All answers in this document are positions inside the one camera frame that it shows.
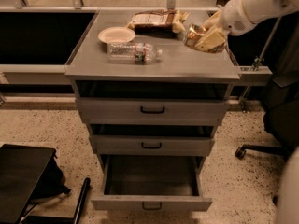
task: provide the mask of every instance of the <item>black table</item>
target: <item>black table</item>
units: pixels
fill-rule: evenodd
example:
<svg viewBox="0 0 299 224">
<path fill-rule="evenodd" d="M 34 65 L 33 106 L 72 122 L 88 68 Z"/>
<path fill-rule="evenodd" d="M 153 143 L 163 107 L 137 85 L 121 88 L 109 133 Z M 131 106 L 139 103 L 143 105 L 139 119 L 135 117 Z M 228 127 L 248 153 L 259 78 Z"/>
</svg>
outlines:
<svg viewBox="0 0 299 224">
<path fill-rule="evenodd" d="M 53 148 L 3 145 L 0 148 L 0 223 L 19 223 Z"/>
</svg>

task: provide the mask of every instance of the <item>drawer handle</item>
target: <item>drawer handle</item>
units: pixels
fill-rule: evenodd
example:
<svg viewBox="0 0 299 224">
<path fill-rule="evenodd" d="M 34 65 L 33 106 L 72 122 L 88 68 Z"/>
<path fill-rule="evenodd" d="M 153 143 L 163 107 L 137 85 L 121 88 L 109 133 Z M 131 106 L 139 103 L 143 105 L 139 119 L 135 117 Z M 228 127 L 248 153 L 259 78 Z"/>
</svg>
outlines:
<svg viewBox="0 0 299 224">
<path fill-rule="evenodd" d="M 158 210 L 162 209 L 162 203 L 161 202 L 159 202 L 159 203 L 145 203 L 145 202 L 143 202 L 142 203 L 142 208 L 143 208 L 143 210 L 146 210 L 146 211 L 158 211 Z"/>
<path fill-rule="evenodd" d="M 162 147 L 162 143 L 160 142 L 156 146 L 154 146 L 154 145 L 147 145 L 146 143 L 142 142 L 141 146 L 144 149 L 160 149 Z"/>
<path fill-rule="evenodd" d="M 146 110 L 144 106 L 140 107 L 140 111 L 143 114 L 163 114 L 165 112 L 165 107 L 162 107 L 162 110 Z"/>
</svg>

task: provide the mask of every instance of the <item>snack package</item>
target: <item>snack package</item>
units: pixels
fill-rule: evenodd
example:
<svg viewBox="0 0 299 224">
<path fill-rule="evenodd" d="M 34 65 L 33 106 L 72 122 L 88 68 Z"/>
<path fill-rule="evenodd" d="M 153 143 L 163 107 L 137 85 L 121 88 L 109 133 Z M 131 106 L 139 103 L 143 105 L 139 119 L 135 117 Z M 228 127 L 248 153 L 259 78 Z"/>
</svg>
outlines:
<svg viewBox="0 0 299 224">
<path fill-rule="evenodd" d="M 203 25 L 191 24 L 184 44 L 192 49 L 207 53 L 221 53 L 225 49 L 228 31 L 218 25 L 220 12 L 216 12 Z"/>
<path fill-rule="evenodd" d="M 183 22 L 188 16 L 174 9 L 144 11 L 136 13 L 127 27 L 136 32 L 171 31 L 177 34 L 185 31 Z"/>
</svg>

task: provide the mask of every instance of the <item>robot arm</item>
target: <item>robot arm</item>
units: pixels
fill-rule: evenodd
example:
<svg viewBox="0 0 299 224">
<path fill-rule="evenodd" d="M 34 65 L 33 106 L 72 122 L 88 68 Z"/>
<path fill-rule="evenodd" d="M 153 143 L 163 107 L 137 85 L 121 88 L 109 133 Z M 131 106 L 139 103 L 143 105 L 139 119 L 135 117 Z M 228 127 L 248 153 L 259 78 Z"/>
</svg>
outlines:
<svg viewBox="0 0 299 224">
<path fill-rule="evenodd" d="M 299 0 L 230 0 L 222 9 L 218 24 L 230 35 L 243 35 L 269 18 L 299 10 Z"/>
</svg>

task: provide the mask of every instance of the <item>clear plastic bottle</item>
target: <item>clear plastic bottle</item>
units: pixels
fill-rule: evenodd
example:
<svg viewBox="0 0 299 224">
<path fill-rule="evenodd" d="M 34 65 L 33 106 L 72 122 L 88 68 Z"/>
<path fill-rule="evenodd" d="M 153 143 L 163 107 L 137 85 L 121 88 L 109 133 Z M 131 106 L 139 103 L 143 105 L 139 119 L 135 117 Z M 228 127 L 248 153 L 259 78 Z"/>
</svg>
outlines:
<svg viewBox="0 0 299 224">
<path fill-rule="evenodd" d="M 149 43 L 111 43 L 108 44 L 107 53 L 112 61 L 152 63 L 162 51 Z"/>
</svg>

